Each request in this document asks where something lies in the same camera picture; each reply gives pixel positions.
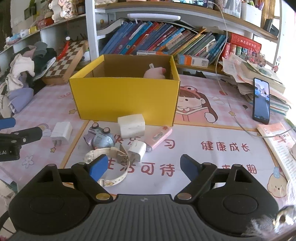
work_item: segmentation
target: watch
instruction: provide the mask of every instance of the watch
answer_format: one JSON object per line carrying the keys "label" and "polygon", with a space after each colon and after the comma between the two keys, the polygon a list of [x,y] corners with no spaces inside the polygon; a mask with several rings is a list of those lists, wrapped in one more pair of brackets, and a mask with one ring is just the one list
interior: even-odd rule
{"label": "watch", "polygon": [[[111,158],[116,158],[118,163],[126,163],[127,167],[130,166],[131,162],[128,158],[128,155],[126,153],[126,151],[124,150],[123,146],[120,145],[120,148],[116,148],[116,147],[111,147],[111,148],[101,148],[101,149],[95,149],[95,150],[91,150],[90,152],[88,152],[85,157],[84,157],[84,161],[89,164],[91,163],[94,159],[96,159],[97,157],[99,157],[100,155],[105,154]],[[128,168],[125,170],[125,172],[119,176],[116,179],[112,179],[112,180],[105,180],[103,178],[100,178],[98,180],[98,184],[100,184],[102,187],[110,187],[110,186],[114,186],[120,182],[122,182],[125,177],[128,174]]]}

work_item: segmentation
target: pink power bank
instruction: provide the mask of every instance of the pink power bank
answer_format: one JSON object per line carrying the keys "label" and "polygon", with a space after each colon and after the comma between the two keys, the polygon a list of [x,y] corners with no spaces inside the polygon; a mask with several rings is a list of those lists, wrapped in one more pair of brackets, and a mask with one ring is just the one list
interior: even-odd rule
{"label": "pink power bank", "polygon": [[161,142],[163,142],[171,133],[173,129],[168,126],[162,126],[157,129],[151,136],[145,138],[147,144],[146,151],[154,150]]}

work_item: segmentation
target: white cable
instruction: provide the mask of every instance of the white cable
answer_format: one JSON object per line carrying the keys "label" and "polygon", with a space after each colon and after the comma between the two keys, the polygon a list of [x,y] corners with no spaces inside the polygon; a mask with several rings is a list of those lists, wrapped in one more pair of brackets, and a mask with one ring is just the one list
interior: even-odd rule
{"label": "white cable", "polygon": [[[226,22],[225,22],[225,19],[224,19],[224,16],[223,16],[223,13],[222,13],[220,7],[219,7],[216,3],[212,2],[212,1],[209,1],[209,3],[213,3],[214,5],[217,6],[217,8],[219,9],[219,11],[221,12],[221,15],[222,15],[222,18],[223,18],[223,21],[224,21],[224,24],[225,24],[225,29],[226,29],[226,41],[225,41],[225,44],[224,44],[224,46],[223,46],[223,48],[222,48],[222,49],[224,49],[225,46],[226,46],[226,43],[227,43],[227,39],[228,39],[228,31],[227,31]],[[217,74],[218,61],[219,61],[219,58],[220,58],[222,52],[223,52],[223,51],[221,51],[221,53],[220,53],[219,56],[218,56],[218,59],[217,59],[217,62],[216,62],[216,66],[215,66],[215,72],[216,72],[216,77],[217,77],[218,84],[219,84],[221,90],[223,91],[224,96],[225,96],[226,99],[227,99],[227,102],[228,102],[228,105],[229,105],[230,110],[232,111],[231,106],[230,106],[230,103],[229,103],[228,96],[226,95],[225,91],[223,90],[223,88],[222,88],[222,86],[221,86],[221,84],[220,84],[220,80],[219,80],[218,74]],[[238,122],[238,120],[236,119],[236,117],[235,117],[235,116],[233,116],[233,117],[234,117],[236,123],[237,123],[237,124],[238,124],[238,125],[239,125],[239,126],[245,131],[245,132],[247,132],[250,136],[258,137],[258,138],[272,138],[272,137],[278,137],[278,136],[281,136],[281,135],[285,134],[286,132],[288,132],[288,131],[294,129],[294,128],[291,128],[291,129],[289,129],[289,130],[287,130],[287,131],[285,131],[285,132],[283,132],[283,133],[281,133],[281,134],[277,134],[277,135],[275,135],[275,136],[262,137],[262,136],[254,135],[254,134],[252,134],[251,132],[247,131],[247,130],[246,130],[245,128],[243,128],[243,126]]]}

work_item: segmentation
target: chessboard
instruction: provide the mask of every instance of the chessboard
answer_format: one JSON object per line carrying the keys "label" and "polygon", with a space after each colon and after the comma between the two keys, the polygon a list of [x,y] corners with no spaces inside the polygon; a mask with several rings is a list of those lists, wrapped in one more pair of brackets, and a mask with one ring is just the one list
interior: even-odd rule
{"label": "chessboard", "polygon": [[87,40],[70,43],[65,56],[54,62],[42,78],[43,82],[47,85],[68,83],[88,47]]}

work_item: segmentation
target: pink checkered tablecloth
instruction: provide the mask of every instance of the pink checkered tablecloth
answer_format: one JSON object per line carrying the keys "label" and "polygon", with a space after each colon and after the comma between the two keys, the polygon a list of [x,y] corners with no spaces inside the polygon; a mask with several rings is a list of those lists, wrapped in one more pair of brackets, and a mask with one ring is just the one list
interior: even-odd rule
{"label": "pink checkered tablecloth", "polygon": [[[207,120],[205,118],[204,112],[201,114],[192,113],[188,115],[189,117],[187,117],[185,115],[178,114],[182,112],[182,109],[177,108],[174,121],[175,124],[240,129],[239,125],[236,123],[233,117],[233,115],[235,115],[236,119],[243,127],[248,129],[257,128],[257,125],[259,123],[252,119],[253,106],[246,101],[246,99],[239,93],[238,89],[236,89],[235,87],[231,86],[228,83],[220,81],[222,88],[227,94],[227,96],[225,96],[215,77],[213,77],[213,79],[205,79],[188,75],[180,75],[180,79],[180,89],[183,89],[183,91],[180,91],[179,96],[183,96],[183,99],[187,98],[187,100],[190,101],[191,99],[189,99],[188,97],[192,97],[194,95],[196,96],[196,94],[204,95],[206,98],[204,98],[204,96],[201,96],[206,101],[203,106],[207,107],[207,111],[208,109],[212,109],[210,112],[214,111],[218,118],[216,120],[211,118]],[[229,108],[227,98],[229,100],[232,111]],[[270,124],[278,122],[282,122],[287,129],[291,128],[285,122],[284,115],[281,115],[274,111],[270,111]]]}
{"label": "pink checkered tablecloth", "polygon": [[[81,120],[69,84],[47,86],[38,92],[20,113],[14,116],[14,128],[2,133],[39,126],[43,130],[41,140],[22,146],[20,159],[0,163],[0,179],[12,179],[23,187],[47,164],[60,166],[71,142],[85,123]],[[69,121],[73,127],[70,143],[54,147],[50,135],[57,122]]]}

